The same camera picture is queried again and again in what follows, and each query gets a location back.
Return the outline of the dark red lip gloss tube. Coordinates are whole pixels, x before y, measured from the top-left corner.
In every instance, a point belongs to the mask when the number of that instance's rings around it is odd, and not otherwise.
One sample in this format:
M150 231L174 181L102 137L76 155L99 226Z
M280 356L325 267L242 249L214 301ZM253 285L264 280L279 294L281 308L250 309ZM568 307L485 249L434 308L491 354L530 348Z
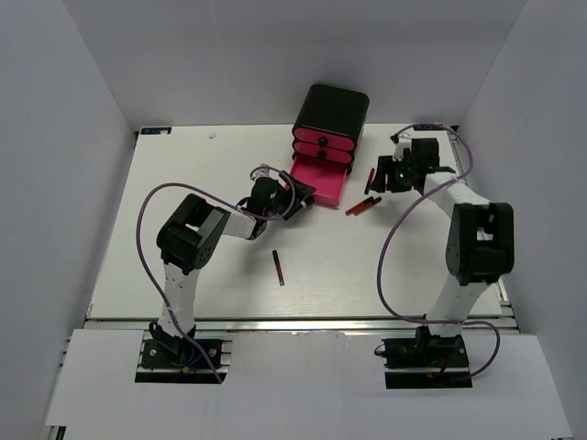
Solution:
M278 251L276 249L274 249L271 252L271 254L272 254L274 266L276 268L279 285L281 287L283 287L285 285L285 281L284 281L284 276L283 276L283 272L282 272L282 265L281 265L281 262L280 262L280 259L279 259Z

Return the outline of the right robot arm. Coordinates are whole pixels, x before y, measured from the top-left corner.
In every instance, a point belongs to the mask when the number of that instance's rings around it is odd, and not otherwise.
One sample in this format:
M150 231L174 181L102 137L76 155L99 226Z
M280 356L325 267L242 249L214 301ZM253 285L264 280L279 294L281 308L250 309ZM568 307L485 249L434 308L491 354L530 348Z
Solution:
M448 353L444 338L461 334L474 304L515 263L514 209L469 188L451 167L442 166L433 137L393 137L395 152L380 156L371 183L377 193L416 191L450 220L445 251L449 275L432 309L418 320L429 334L414 342L415 357L428 366Z

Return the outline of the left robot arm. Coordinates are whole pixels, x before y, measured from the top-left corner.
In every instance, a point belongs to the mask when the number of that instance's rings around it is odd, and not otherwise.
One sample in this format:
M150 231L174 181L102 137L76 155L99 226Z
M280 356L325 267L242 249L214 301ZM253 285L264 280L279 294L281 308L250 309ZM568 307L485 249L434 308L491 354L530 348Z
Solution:
M173 365L188 363L194 354L194 299L201 269L221 237L258 238L271 220L288 220L315 202L316 188L282 171L278 180L255 170L249 196L226 210L188 194L161 228L156 244L164 267L167 303L150 334Z

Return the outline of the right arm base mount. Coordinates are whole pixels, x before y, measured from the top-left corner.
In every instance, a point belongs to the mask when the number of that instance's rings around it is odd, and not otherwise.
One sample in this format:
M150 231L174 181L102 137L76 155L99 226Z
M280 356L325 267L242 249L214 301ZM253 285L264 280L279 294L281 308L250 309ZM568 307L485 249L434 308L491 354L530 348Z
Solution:
M469 358L461 335L432 335L418 326L412 337L383 339L373 354L384 360L387 390L472 387Z

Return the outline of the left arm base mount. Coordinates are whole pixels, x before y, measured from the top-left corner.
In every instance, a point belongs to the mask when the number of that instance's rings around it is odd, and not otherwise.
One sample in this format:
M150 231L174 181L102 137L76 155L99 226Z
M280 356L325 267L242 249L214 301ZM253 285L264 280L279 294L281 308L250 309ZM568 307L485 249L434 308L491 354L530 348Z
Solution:
M219 338L197 338L220 379L228 374L232 342ZM218 385L214 371L201 351L187 343L180 355L156 342L151 336L144 337L138 356L135 374L136 383L149 384L213 384Z

